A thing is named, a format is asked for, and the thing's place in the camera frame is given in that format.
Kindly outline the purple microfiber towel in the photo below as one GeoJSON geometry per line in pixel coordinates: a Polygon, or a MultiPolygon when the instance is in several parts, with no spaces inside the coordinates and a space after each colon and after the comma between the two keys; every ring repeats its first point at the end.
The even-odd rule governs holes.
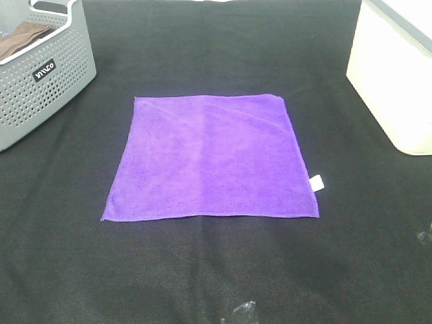
{"type": "Polygon", "coordinates": [[[196,215],[319,216],[281,97],[135,98],[102,220],[196,215]]]}

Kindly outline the clear tape piece bottom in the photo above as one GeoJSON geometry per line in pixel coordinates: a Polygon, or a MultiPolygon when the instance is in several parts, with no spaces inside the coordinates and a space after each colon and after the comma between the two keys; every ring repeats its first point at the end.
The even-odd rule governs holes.
{"type": "Polygon", "coordinates": [[[219,320],[220,324],[258,324],[257,306],[255,301],[248,301],[237,306],[226,318],[219,320]]]}

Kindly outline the clear tape piece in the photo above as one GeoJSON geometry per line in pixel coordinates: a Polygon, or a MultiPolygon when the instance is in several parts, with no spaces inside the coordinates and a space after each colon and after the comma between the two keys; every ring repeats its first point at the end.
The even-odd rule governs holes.
{"type": "Polygon", "coordinates": [[[257,306],[255,301],[248,301],[237,306],[226,318],[219,320],[220,324],[258,324],[257,306]]]}
{"type": "Polygon", "coordinates": [[[432,243],[432,224],[427,231],[416,233],[416,238],[422,245],[432,243]]]}

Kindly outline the black table cloth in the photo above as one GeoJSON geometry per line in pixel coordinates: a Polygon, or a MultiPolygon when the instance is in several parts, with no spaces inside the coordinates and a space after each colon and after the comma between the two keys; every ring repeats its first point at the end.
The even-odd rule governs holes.
{"type": "Polygon", "coordinates": [[[346,79],[359,1],[85,1],[96,78],[1,153],[2,323],[430,323],[431,158],[346,79]],[[317,219],[101,220],[135,97],[283,97],[317,219]]]}

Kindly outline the grey perforated plastic basket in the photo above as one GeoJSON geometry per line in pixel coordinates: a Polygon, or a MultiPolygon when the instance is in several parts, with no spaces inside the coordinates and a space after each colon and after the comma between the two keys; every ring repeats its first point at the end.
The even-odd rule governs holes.
{"type": "Polygon", "coordinates": [[[1,61],[2,151],[59,111],[97,74],[82,2],[58,1],[65,13],[35,5],[1,2],[1,31],[11,32],[22,22],[53,29],[1,61]]]}

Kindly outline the white plastic bin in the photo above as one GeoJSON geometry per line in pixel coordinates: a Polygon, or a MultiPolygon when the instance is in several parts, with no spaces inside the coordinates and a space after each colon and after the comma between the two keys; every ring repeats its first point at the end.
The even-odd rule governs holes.
{"type": "Polygon", "coordinates": [[[346,76],[399,151],[431,154],[430,1],[362,1],[346,76]]]}

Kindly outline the clear tape piece right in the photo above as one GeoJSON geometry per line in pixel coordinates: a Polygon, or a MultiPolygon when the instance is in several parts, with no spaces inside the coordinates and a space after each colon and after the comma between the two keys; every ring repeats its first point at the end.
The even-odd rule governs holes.
{"type": "Polygon", "coordinates": [[[422,245],[432,243],[432,224],[427,231],[416,233],[416,238],[422,245]]]}

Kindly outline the brown folded towel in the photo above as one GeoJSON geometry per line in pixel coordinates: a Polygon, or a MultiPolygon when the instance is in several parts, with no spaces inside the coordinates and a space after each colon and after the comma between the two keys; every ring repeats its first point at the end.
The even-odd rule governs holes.
{"type": "Polygon", "coordinates": [[[52,26],[33,22],[22,22],[8,35],[1,37],[1,60],[27,47],[35,40],[49,34],[52,26]]]}

